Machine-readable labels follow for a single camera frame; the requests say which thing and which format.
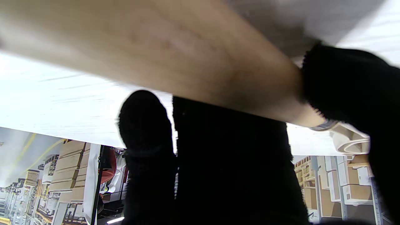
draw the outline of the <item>wooden board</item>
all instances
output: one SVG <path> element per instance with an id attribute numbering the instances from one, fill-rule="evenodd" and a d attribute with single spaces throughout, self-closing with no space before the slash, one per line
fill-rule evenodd
<path id="1" fill-rule="evenodd" d="M 300 70 L 219 0 L 0 2 L 1 48 L 298 125 Z"/>

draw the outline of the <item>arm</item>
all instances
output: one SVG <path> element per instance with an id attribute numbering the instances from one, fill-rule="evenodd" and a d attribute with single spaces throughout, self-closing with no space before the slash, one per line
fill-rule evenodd
<path id="1" fill-rule="evenodd" d="M 399 158 L 400 69 L 365 51 L 317 45 L 306 55 L 302 71 L 304 93 L 313 107 L 370 135 L 372 172 L 391 216 L 400 223 L 400 193 L 392 178 Z"/>

